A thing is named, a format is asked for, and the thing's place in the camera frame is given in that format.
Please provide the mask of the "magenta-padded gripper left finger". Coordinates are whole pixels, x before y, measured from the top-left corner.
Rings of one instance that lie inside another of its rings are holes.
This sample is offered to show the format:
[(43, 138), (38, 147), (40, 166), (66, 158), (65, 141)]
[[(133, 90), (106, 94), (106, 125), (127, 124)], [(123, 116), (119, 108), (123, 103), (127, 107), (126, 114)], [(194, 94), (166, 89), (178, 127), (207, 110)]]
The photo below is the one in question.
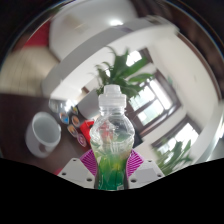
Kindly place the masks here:
[(58, 176), (84, 188), (93, 188), (97, 175), (97, 161), (92, 150), (80, 158), (72, 158)]

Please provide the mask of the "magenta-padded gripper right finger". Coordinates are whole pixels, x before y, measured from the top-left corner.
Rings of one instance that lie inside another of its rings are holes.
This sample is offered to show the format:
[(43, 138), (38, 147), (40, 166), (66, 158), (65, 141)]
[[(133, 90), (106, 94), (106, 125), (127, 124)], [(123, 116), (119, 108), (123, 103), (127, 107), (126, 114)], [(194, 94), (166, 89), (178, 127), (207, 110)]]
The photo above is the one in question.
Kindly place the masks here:
[(140, 188), (164, 177), (153, 160), (144, 159), (135, 150), (126, 163), (126, 177), (129, 189)]

